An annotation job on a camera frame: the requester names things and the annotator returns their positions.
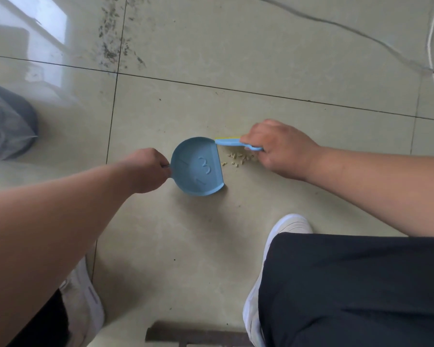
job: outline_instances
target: trash can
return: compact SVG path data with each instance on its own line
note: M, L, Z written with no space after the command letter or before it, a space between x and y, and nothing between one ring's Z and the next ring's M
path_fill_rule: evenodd
M34 108L21 96L0 87L0 160L21 156L37 137Z

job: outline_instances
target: person's right arm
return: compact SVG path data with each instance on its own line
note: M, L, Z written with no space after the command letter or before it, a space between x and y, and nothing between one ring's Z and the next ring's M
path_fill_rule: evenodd
M274 120L241 142L263 147L259 161L281 176L332 192L407 235L434 236L434 157L322 147Z

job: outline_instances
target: clear plastic bag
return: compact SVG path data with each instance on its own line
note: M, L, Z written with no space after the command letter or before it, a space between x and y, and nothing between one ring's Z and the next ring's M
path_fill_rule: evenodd
M27 150L37 138L36 131L12 107L23 106L23 111L35 115L30 104L22 97L0 87L0 160Z

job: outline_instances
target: gray cable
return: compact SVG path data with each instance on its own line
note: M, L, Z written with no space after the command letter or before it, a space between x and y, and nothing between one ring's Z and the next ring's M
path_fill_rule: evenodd
M332 24L332 25L335 25L336 27L339 27L339 28L345 29L347 31L350 31L350 32L352 32L354 34L360 35L360 36L362 36L362 37L364 37L366 39L370 39L370 40L378 43L379 45L383 46L395 58L397 58L400 62L408 65L409 67L411 67L413 69L423 70L425 72L429 72L431 74L434 74L434 69L433 68L425 66L425 65L419 63L416 60L412 60L410 58L405 57L404 55L402 55L402 53L400 53L400 51L396 50L391 45L386 44L384 41L375 39L374 37L372 37L372 36L370 36L368 34L365 34L365 33L361 32L361 31L359 31L357 29L348 27L347 25L344 25L344 24L341 24L341 23L337 23L337 22L334 22L334 21L329 21L327 19L313 17L311 15L308 15L307 13L298 11L295 8L293 8L291 6L288 6L288 5L285 5L285 4L283 4L283 3L279 2L279 1L275 1L275 0L259 0L259 1L263 1L263 2L266 2L268 4L277 6L277 7L281 8L281 9L283 9L283 10L291 13L291 14L294 14L295 16L298 16L298 17L301 17L301 18L305 18L305 19L310 19L310 20L315 21L315 22Z

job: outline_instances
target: sneaker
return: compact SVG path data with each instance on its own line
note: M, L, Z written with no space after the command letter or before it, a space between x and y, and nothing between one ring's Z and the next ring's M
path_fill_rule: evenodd
M61 284L60 291L71 333L66 347L85 347L104 324L103 306L88 276L85 256Z
M259 287L260 281L262 280L262 270L264 269L264 262L267 257L268 248L270 247L274 237L279 233L312 234L313 232L309 222L303 216L299 214L288 214L278 220L270 234L268 234L259 277L257 278L251 292L249 292L249 296L246 299L243 308L244 325L248 332L249 339L255 347L265 347L259 321Z

